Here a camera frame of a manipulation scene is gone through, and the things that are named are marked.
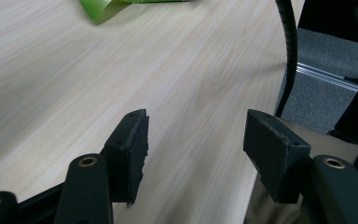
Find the gray floor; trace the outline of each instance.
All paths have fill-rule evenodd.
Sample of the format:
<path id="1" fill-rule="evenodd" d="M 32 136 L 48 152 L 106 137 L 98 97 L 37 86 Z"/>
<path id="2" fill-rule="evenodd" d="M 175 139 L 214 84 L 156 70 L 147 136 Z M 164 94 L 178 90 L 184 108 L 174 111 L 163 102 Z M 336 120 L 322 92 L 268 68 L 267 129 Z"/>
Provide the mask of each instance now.
<path id="1" fill-rule="evenodd" d="M 298 62 L 341 77 L 358 77 L 358 43 L 299 29 Z M 327 133 L 334 128 L 355 93 L 297 73 L 282 117 Z"/>

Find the green object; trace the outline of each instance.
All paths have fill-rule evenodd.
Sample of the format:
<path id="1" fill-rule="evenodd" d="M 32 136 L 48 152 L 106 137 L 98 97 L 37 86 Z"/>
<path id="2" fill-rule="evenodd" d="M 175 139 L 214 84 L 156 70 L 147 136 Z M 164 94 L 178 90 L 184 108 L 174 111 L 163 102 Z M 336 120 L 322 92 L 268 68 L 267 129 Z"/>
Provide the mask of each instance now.
<path id="1" fill-rule="evenodd" d="M 81 6 L 92 20 L 98 20 L 107 6 L 117 0 L 79 0 Z M 187 2 L 188 0 L 120 0 L 126 3 L 158 3 L 158 2 Z"/>

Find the wooden table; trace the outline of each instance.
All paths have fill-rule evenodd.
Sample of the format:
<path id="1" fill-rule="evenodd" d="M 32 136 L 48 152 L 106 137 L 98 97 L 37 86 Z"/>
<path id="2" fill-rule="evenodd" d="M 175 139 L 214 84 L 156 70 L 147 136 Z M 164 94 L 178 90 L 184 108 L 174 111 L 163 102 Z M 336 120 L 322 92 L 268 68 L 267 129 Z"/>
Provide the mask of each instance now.
<path id="1" fill-rule="evenodd" d="M 285 70 L 275 2 L 120 9 L 97 24 L 76 0 L 0 0 L 0 190 L 21 202 L 59 184 L 146 108 L 145 176 L 115 223 L 242 223 L 256 175 L 246 111 L 273 112 Z"/>

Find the metal strip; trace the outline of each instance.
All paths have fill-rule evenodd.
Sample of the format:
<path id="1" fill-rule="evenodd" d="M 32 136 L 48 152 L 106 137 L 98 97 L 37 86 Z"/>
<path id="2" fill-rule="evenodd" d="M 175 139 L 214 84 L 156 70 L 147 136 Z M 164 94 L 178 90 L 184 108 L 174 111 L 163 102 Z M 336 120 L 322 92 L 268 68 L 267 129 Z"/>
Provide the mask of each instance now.
<path id="1" fill-rule="evenodd" d="M 321 81 L 331 83 L 333 85 L 342 87 L 342 88 L 350 90 L 350 91 L 358 91 L 358 85 L 345 80 L 343 77 L 334 75 L 332 73 L 325 72 L 323 70 L 308 66 L 303 63 L 297 64 L 297 72 L 304 74 L 306 76 L 309 76 L 309 77 L 318 78 Z"/>

